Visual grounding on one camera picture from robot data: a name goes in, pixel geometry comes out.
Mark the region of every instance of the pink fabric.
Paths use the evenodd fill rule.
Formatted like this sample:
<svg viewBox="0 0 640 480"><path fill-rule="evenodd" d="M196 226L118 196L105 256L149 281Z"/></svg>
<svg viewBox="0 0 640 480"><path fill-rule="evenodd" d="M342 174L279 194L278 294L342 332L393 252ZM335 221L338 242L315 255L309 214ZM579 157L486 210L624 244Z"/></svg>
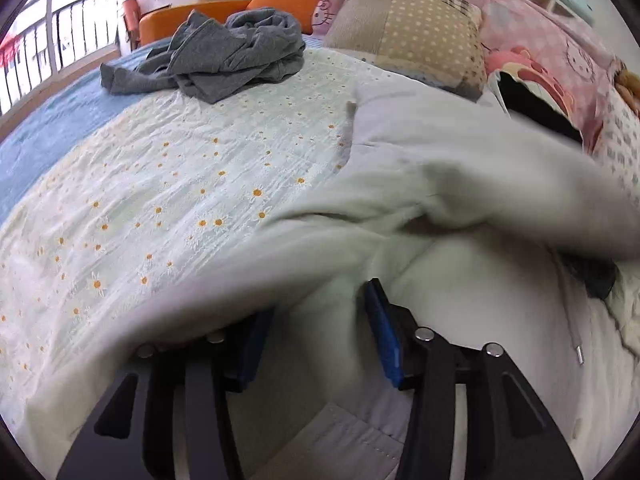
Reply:
<svg viewBox="0 0 640 480"><path fill-rule="evenodd" d="M574 96L574 120L585 146L598 123L596 101L610 86L620 60L583 20L546 12L529 0L467 0L482 10L480 38L486 53L525 47ZM323 37L344 0L320 0L314 36Z"/></svg>

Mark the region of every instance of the window railing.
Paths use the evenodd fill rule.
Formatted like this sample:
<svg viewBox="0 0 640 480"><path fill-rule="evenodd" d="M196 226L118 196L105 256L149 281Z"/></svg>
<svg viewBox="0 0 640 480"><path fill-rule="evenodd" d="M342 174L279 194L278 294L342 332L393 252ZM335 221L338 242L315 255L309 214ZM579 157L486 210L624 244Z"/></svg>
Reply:
<svg viewBox="0 0 640 480"><path fill-rule="evenodd" d="M5 38L0 116L52 74L116 41L122 0L76 0Z"/></svg>

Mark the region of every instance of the gray garment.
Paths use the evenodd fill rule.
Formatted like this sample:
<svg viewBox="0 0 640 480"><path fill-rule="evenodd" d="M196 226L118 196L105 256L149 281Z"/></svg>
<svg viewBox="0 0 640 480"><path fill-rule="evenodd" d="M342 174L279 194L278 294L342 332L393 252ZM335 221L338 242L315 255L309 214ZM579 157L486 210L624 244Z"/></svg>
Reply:
<svg viewBox="0 0 640 480"><path fill-rule="evenodd" d="M180 88L215 103L252 80L280 81L304 63L300 23L288 12L263 7L228 17L225 25L192 10L168 46L155 48L135 70L100 65L112 94Z"/></svg>

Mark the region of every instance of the metal screw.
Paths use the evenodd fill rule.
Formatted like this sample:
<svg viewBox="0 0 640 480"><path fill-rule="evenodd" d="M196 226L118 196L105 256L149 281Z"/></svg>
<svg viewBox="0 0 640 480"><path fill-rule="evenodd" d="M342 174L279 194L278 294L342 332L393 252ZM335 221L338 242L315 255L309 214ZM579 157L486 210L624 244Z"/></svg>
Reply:
<svg viewBox="0 0 640 480"><path fill-rule="evenodd" d="M216 330L215 332L209 332L207 334L207 341L213 344L222 343L225 340L225 333L222 330Z"/></svg>
<svg viewBox="0 0 640 480"><path fill-rule="evenodd" d="M491 357L500 357L504 354L504 348L498 345L498 343L489 343L485 350Z"/></svg>
<svg viewBox="0 0 640 480"><path fill-rule="evenodd" d="M433 333L433 330L425 326L421 326L419 329L417 329L414 335L415 338L419 339L420 341L431 341L434 337L436 337L436 335Z"/></svg>
<svg viewBox="0 0 640 480"><path fill-rule="evenodd" d="M153 345L142 345L140 348L138 348L138 357L140 357L141 359L147 359L151 357L155 351L156 349Z"/></svg>

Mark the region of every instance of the beige pillow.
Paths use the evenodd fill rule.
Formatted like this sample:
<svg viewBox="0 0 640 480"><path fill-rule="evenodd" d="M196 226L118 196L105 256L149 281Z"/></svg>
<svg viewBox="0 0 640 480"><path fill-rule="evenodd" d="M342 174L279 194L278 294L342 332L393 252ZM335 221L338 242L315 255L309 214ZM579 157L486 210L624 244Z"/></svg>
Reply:
<svg viewBox="0 0 640 480"><path fill-rule="evenodd" d="M476 99L481 16L465 0L346 0L322 46Z"/></svg>

